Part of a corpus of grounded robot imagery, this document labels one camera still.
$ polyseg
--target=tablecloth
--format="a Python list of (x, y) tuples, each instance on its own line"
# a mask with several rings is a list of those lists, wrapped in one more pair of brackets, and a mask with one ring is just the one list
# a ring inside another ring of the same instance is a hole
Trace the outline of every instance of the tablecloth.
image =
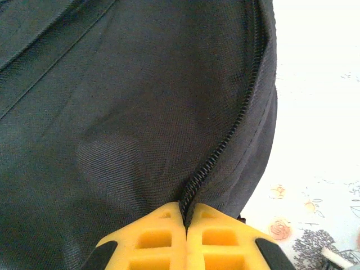
[(360, 3), (274, 0), (278, 121), (267, 170), (242, 211), (297, 269), (327, 246), (360, 263)]

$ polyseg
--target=black rubber grip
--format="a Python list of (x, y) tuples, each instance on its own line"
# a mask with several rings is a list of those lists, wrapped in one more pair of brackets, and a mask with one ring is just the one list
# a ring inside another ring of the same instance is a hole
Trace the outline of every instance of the black rubber grip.
[(271, 270), (296, 270), (281, 248), (266, 239), (255, 240), (261, 254)]
[(81, 270), (105, 270), (117, 246), (116, 241), (109, 241), (98, 246), (90, 254)]

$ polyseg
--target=white object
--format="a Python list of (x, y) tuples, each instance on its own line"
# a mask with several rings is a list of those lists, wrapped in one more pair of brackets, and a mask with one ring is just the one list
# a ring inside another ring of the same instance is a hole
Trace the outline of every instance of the white object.
[(337, 264), (338, 266), (340, 266), (341, 268), (344, 268), (345, 270), (347, 270), (347, 268), (353, 267), (355, 266), (354, 264), (352, 264), (351, 262), (345, 260), (343, 257), (341, 257), (340, 255), (337, 255), (336, 253), (332, 252), (330, 249), (324, 247), (321, 251), (321, 254), (327, 258), (328, 260), (330, 260), (331, 262)]
[(353, 265), (349, 268), (346, 268), (344, 270), (360, 270), (360, 264), (357, 264), (357, 265)]

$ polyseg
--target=black zipper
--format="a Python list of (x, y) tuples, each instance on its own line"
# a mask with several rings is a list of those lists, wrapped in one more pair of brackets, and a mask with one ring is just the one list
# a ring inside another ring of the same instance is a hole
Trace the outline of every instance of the black zipper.
[(257, 79), (257, 74), (259, 70), (259, 66), (262, 60), (263, 52), (265, 50), (265, 46), (267, 44), (267, 36), (266, 31), (263, 26), (262, 14), (259, 7), (258, 0), (252, 1), (252, 9), (253, 9), (253, 18), (254, 18), (254, 56), (253, 63), (251, 68), (251, 75), (249, 80), (249, 86), (247, 88), (245, 99), (241, 104), (240, 111), (237, 115), (237, 118), (230, 130), (227, 132), (225, 137), (219, 143), (217, 148), (211, 153), (210, 157), (206, 160), (206, 162), (202, 165), (202, 167), (188, 180), (185, 185), (184, 191), (182, 193), (181, 199), (179, 201), (180, 211), (185, 222), (187, 212), (193, 201), (196, 193), (199, 191), (202, 183), (206, 180), (207, 176), (214, 168), (215, 164), (219, 160), (220, 155), (223, 153), (224, 149), (228, 145), (230, 139), (234, 135), (235, 131), (241, 124), (247, 110), (249, 107), (250, 99), (254, 92), (254, 86)]

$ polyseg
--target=black backpack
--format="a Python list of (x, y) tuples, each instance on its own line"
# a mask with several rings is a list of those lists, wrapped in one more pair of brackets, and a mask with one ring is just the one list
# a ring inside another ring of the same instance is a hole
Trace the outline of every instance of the black backpack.
[(237, 218), (275, 73), (271, 0), (0, 1), (0, 268), (79, 269), (171, 201)]

